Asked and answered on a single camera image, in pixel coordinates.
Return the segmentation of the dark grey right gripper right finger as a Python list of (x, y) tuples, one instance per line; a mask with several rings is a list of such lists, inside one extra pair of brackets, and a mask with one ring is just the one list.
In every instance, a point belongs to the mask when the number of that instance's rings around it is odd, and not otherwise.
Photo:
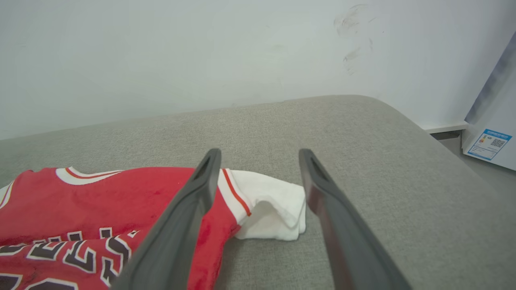
[(300, 149), (306, 202), (321, 225), (336, 290), (411, 290), (381, 242), (310, 149)]

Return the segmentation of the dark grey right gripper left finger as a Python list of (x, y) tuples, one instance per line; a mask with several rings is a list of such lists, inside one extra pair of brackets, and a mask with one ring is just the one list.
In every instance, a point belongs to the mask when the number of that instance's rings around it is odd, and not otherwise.
[(208, 150), (111, 290), (186, 290), (203, 217), (216, 196), (221, 151)]

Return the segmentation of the red and white jersey shirt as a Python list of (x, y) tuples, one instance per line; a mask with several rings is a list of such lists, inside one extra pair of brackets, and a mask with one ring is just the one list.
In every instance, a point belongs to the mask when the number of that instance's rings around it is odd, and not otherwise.
[[(193, 173), (44, 168), (0, 182), (0, 290), (108, 290)], [(214, 288), (230, 238), (293, 241), (306, 230), (301, 186), (227, 168), (217, 185), (188, 290)]]

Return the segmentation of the grey fabric sofa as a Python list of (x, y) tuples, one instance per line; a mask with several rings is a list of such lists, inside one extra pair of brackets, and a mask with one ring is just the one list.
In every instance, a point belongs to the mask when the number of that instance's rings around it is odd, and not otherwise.
[(328, 96), (0, 140), (0, 185), (26, 170), (222, 164), (301, 184), (311, 149), (414, 289), (516, 290), (516, 175), (503, 191), (393, 107)]

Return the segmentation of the white baseboard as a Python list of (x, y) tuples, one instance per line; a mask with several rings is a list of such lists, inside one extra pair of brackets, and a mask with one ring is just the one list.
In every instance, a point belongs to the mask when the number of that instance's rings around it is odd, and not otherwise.
[(468, 123), (466, 121), (462, 121), (457, 124), (451, 124), (451, 125), (439, 125), (439, 126), (423, 126), (421, 127), (425, 132), (428, 134), (437, 134), (437, 133), (445, 133), (445, 132), (452, 132), (452, 131), (461, 131), (466, 130), (468, 128)]

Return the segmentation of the blue and white energy label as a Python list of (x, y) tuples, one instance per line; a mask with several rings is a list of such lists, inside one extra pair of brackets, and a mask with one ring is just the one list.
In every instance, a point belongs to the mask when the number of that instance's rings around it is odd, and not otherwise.
[(511, 140), (512, 136), (485, 129), (466, 151), (467, 155), (492, 161)]

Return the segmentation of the white appliance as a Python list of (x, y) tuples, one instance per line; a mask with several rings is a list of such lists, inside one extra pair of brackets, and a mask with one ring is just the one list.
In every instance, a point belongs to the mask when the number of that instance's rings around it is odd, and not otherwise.
[(505, 47), (496, 66), (483, 85), (466, 116), (468, 128), (463, 131), (462, 152), (485, 130), (511, 135), (511, 140), (492, 161), (480, 159), (516, 171), (516, 32)]

